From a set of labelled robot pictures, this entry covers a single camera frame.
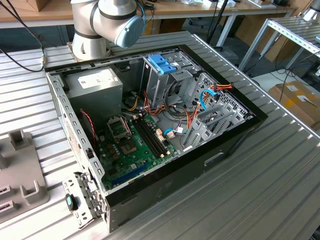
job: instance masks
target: blue drive latch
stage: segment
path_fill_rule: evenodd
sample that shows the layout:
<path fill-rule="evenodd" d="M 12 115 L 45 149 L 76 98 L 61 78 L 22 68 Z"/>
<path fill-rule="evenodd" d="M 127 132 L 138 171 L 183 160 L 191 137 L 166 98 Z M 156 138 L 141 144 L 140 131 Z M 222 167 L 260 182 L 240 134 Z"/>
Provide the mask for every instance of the blue drive latch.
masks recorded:
<path fill-rule="evenodd" d="M 169 74 L 177 71 L 177 68 L 171 66 L 167 59 L 162 57 L 160 54 L 150 55 L 148 60 L 161 74 Z"/>

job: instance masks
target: aluminum table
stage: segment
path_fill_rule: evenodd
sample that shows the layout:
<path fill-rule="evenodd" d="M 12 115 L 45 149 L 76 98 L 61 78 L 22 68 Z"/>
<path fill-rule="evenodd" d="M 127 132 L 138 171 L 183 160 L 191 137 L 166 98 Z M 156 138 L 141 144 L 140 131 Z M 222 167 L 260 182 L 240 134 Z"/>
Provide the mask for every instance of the aluminum table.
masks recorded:
<path fill-rule="evenodd" d="M 320 137 L 198 36 L 141 37 L 116 55 L 186 44 L 268 114 L 230 158 L 108 235 L 101 219 L 78 230 L 61 182 L 79 170 L 58 121 L 44 72 L 0 55 L 0 137 L 31 132 L 50 200 L 0 224 L 1 239 L 282 240 L 308 239 L 320 224 Z M 46 49 L 50 66 L 74 62 L 67 47 Z M 38 68 L 40 50 L 15 52 Z"/>
<path fill-rule="evenodd" d="M 262 28 L 254 39 L 248 52 L 244 56 L 239 66 L 240 70 L 244 70 L 244 68 L 246 67 L 248 61 L 250 60 L 252 54 L 254 53 L 255 49 L 266 33 L 268 27 L 274 29 L 275 32 L 261 52 L 262 56 L 264 56 L 269 48 L 272 47 L 275 39 L 278 36 L 283 35 L 301 46 L 301 49 L 292 58 L 290 63 L 287 65 L 287 68 L 289 68 L 297 60 L 303 50 L 307 50 L 310 53 L 315 54 L 317 57 L 320 57 L 320 43 L 316 42 L 316 37 L 320 36 L 320 22 L 318 22 L 318 24 L 310 24 L 303 20 L 301 17 L 271 18 L 265 20 Z"/>

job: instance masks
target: gray plastic holder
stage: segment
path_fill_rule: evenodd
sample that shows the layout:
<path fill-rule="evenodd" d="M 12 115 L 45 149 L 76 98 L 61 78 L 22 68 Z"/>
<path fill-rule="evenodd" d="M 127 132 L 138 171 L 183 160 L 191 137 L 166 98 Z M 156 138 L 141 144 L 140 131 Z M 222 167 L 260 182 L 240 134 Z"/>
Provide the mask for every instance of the gray plastic holder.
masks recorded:
<path fill-rule="evenodd" d="M 18 130 L 0 139 L 0 224 L 49 197 L 31 134 Z"/>

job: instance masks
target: blue pcie slot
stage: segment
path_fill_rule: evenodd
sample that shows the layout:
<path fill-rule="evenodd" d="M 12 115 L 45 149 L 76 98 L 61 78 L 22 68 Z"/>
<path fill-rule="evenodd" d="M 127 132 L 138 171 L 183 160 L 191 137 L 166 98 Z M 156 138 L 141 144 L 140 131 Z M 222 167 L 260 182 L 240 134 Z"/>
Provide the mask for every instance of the blue pcie slot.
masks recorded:
<path fill-rule="evenodd" d="M 127 174 L 125 174 L 125 175 L 123 175 L 123 176 L 121 176 L 121 177 L 116 178 L 115 180 L 113 180 L 113 181 L 111 182 L 112 185 L 116 185 L 116 184 L 120 184 L 120 183 L 122 183 L 122 182 L 125 182 L 126 180 L 128 180 L 128 179 L 131 178 L 131 177 L 133 177 L 134 175 L 143 172 L 143 171 L 146 169 L 147 165 L 148 165 L 148 162 L 145 163 L 144 165 L 136 168 L 135 170 L 133 170 L 133 171 L 131 171 L 131 172 L 128 172 Z"/>

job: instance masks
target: red wire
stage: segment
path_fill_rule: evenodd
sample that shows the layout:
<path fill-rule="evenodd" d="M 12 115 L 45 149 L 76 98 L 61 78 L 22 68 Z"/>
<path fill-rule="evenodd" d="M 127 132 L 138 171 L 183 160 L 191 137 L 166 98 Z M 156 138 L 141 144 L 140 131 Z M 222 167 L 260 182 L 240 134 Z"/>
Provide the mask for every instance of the red wire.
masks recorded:
<path fill-rule="evenodd" d="M 93 132 L 93 147 L 96 148 L 96 132 L 95 132 L 95 128 L 94 128 L 94 123 L 91 121 L 91 118 L 89 117 L 89 115 L 85 111 L 80 110 L 80 113 L 83 113 L 88 118 L 88 120 L 90 122 L 91 129 Z"/>

